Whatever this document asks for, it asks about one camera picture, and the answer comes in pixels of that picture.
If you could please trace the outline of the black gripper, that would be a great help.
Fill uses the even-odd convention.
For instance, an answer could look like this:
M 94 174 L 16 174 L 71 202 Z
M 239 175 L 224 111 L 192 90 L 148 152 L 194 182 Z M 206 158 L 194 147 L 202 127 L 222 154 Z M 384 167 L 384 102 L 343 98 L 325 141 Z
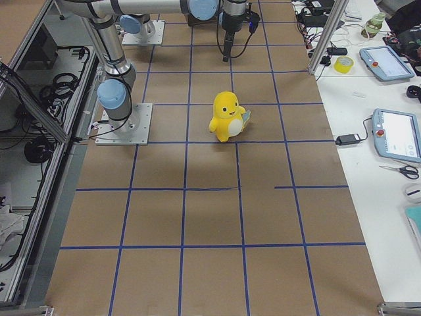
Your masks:
M 245 15 L 232 16 L 224 11 L 220 13 L 219 23 L 221 27 L 226 31 L 224 36 L 223 46 L 223 61 L 227 63 L 231 59 L 232 47 L 234 44 L 235 32 L 238 32 L 242 28 Z

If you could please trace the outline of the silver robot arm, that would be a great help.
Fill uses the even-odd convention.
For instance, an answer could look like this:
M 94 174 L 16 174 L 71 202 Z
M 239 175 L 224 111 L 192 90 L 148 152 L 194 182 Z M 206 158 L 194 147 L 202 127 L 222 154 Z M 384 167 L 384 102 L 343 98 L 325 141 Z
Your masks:
M 142 14 L 190 14 L 198 20 L 208 20 L 221 13 L 221 26 L 225 30 L 223 61 L 231 54 L 235 33 L 249 21 L 251 6 L 246 1 L 64 1 L 66 8 L 80 16 L 93 42 L 96 53 L 110 77 L 124 79 L 133 74 L 131 62 L 126 59 L 114 17 Z

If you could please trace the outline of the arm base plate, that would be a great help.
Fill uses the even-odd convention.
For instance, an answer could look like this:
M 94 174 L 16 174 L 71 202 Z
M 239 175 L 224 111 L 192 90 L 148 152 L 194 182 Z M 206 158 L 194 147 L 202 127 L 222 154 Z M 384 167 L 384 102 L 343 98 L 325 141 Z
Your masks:
M 164 37 L 164 20 L 150 20 L 140 23 L 137 20 L 120 22 L 124 30 L 122 44 L 125 46 L 161 45 Z
M 103 110 L 102 120 L 107 122 L 99 125 L 100 136 L 95 138 L 95 144 L 107 145 L 147 145 L 150 123 L 153 112 L 152 103 L 136 103 L 132 106 L 132 114 L 128 120 L 118 122 L 109 120 L 106 110 Z

